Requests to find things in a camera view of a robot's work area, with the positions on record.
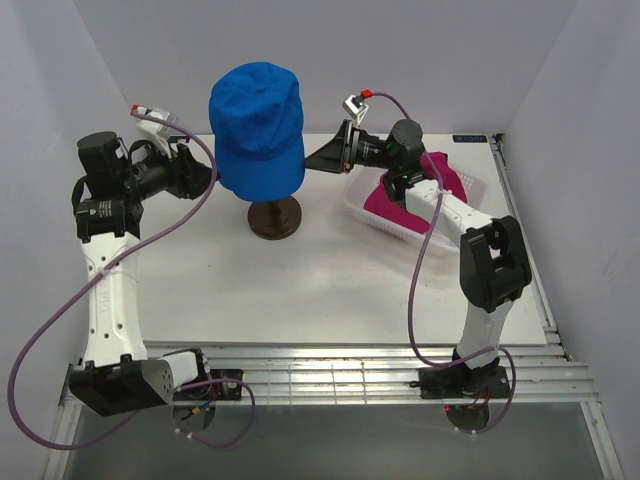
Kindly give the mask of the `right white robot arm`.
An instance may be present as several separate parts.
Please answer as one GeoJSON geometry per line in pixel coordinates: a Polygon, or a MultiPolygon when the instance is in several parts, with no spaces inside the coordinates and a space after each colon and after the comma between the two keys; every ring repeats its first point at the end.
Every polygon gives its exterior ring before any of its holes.
{"type": "Polygon", "coordinates": [[[354,166],[384,170],[387,198],[439,230],[459,250],[459,283],[468,301],[463,333],[445,368],[454,390],[474,397],[499,364],[502,330],[513,304],[532,281],[519,222],[474,209],[444,188],[442,175],[423,143],[420,125],[397,121],[384,139],[342,122],[325,145],[305,158],[308,169],[347,174],[354,166]]]}

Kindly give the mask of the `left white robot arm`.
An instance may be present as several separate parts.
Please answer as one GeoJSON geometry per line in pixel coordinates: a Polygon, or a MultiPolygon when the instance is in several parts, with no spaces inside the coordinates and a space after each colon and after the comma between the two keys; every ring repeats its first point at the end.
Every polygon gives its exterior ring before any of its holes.
{"type": "Polygon", "coordinates": [[[71,202],[90,280],[89,332],[71,392],[103,417],[169,404],[180,389],[190,399],[212,387],[204,354],[188,348],[149,358],[138,318],[137,246],[145,200],[162,192],[196,200],[211,181],[172,131],[149,134],[124,147],[114,132],[77,143],[85,174],[71,202]]]}

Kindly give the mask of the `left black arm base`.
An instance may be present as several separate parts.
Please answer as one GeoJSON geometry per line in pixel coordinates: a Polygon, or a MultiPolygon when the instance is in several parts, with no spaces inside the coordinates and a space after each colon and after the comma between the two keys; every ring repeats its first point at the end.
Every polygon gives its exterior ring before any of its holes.
{"type": "Polygon", "coordinates": [[[243,380],[244,371],[242,369],[211,369],[208,374],[209,379],[228,379],[228,382],[210,384],[201,388],[199,398],[216,401],[236,401],[242,397],[243,387],[238,381],[243,380]]]}

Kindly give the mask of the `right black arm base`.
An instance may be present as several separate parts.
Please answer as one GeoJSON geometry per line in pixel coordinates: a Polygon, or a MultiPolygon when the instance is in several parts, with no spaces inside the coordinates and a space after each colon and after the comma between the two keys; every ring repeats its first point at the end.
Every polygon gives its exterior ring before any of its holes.
{"type": "Polygon", "coordinates": [[[491,399],[506,399],[511,393],[507,372],[498,366],[489,373],[463,374],[456,368],[436,370],[421,368],[410,388],[420,391],[420,397],[432,399],[476,399],[489,395],[491,399]]]}

